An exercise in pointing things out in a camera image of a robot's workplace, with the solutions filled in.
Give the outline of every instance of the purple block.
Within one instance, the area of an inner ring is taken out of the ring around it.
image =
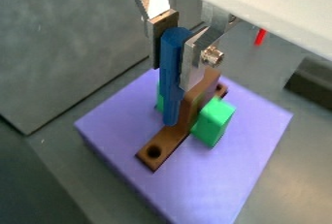
[[[236,113],[213,149],[189,136],[153,174],[135,154],[162,128],[150,70],[75,126],[112,169],[173,223],[233,223],[292,113],[226,78]]]

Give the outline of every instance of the bolt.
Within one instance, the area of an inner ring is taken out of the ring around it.
[[[225,54],[213,46],[201,52],[201,60],[205,65],[218,67],[223,61]]]

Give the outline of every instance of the blue block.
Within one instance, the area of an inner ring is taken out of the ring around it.
[[[161,37],[159,91],[163,97],[163,124],[178,122],[181,101],[185,96],[181,84],[183,41],[191,32],[183,27],[169,28]]]

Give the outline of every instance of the brown bar with hole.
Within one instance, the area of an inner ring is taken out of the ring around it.
[[[186,93],[181,103],[179,120],[175,126],[163,126],[151,140],[136,153],[136,157],[151,169],[158,170],[174,150],[186,139],[190,128],[198,118],[198,113],[210,99],[217,95],[223,97],[227,88],[218,83],[221,73],[206,68],[202,81]]]

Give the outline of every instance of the green block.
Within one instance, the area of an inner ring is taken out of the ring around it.
[[[163,97],[159,94],[159,83],[157,85],[157,106],[155,107],[159,112],[163,112]]]
[[[214,97],[202,108],[190,133],[207,146],[213,147],[221,139],[226,131],[234,110],[234,106],[232,106],[218,97]]]

